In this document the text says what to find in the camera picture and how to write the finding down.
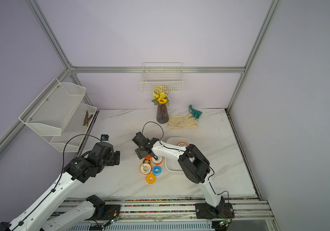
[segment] white mesh shelf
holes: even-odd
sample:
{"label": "white mesh shelf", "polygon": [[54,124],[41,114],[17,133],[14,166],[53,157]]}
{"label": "white mesh shelf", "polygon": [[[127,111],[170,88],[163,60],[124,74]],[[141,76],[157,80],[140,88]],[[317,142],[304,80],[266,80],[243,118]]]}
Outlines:
{"label": "white mesh shelf", "polygon": [[169,92],[183,91],[183,73],[179,69],[144,68],[141,79],[142,92],[152,93],[156,86],[163,86]]}
{"label": "white mesh shelf", "polygon": [[[54,136],[49,142],[58,151],[62,152],[66,142],[79,134],[86,134],[93,117],[89,120],[88,126],[83,125],[85,114],[88,111],[88,117],[95,114],[97,108],[87,104],[79,104],[77,110],[70,119],[70,122],[62,132],[61,136]],[[77,152],[84,139],[84,136],[77,136],[66,146],[65,152]]]}
{"label": "white mesh shelf", "polygon": [[60,136],[79,103],[85,88],[69,82],[59,82],[35,111],[23,121],[40,136]]}

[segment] green glove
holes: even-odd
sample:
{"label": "green glove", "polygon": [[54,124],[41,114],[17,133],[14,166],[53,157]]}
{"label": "green glove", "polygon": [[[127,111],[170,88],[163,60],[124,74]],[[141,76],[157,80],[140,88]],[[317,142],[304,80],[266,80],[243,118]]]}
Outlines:
{"label": "green glove", "polygon": [[189,109],[192,111],[191,114],[195,119],[200,118],[202,112],[200,112],[199,110],[195,110],[192,108],[192,105],[189,106]]}

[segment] glove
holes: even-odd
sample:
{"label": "glove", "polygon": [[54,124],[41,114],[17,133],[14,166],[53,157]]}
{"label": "glove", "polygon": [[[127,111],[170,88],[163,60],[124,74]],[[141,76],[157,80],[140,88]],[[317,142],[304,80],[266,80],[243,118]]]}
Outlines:
{"label": "glove", "polygon": [[190,105],[189,108],[190,108],[190,110],[192,111],[192,115],[193,115],[193,117],[196,118],[196,119],[199,119],[200,116],[201,116],[201,114],[202,114],[202,112],[200,112],[199,110],[195,110],[195,109],[193,109],[193,108],[192,108],[192,105]]}
{"label": "glove", "polygon": [[169,116],[168,127],[170,128],[198,128],[198,121],[188,114],[186,116]]}

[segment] white marble surface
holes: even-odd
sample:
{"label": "white marble surface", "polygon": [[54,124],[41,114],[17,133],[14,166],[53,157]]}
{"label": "white marble surface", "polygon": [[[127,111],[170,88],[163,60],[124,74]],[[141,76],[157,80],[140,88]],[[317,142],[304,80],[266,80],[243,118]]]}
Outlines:
{"label": "white marble surface", "polygon": [[[243,162],[237,142],[224,109],[201,109],[199,127],[195,129],[171,129],[167,123],[162,141],[170,137],[186,137],[208,158],[215,170],[212,176],[214,190],[229,191],[230,197],[255,197],[255,190]],[[169,110],[169,115],[187,115],[188,109]],[[89,178],[70,197],[86,198],[93,194],[103,198],[169,198],[169,196],[202,197],[199,186],[186,178],[183,173],[169,172],[163,162],[161,174],[156,182],[148,184],[140,173],[142,160],[135,153],[137,146],[132,139],[141,132],[148,121],[156,122],[155,109],[100,110],[91,135],[109,135],[109,142],[115,151],[121,152],[120,164],[107,166],[95,178]],[[149,123],[144,128],[144,136],[160,138],[162,131],[158,125]],[[97,139],[89,137],[84,151],[91,150]]]}

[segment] blue tape roll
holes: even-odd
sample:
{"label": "blue tape roll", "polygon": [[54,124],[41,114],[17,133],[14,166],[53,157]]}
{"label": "blue tape roll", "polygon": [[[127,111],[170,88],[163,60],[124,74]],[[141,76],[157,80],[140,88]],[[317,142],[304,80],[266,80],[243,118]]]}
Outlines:
{"label": "blue tape roll", "polygon": [[161,173],[161,168],[160,168],[159,166],[155,166],[155,167],[153,167],[153,169],[152,169],[152,173],[153,173],[155,176],[160,175],[160,173]]}

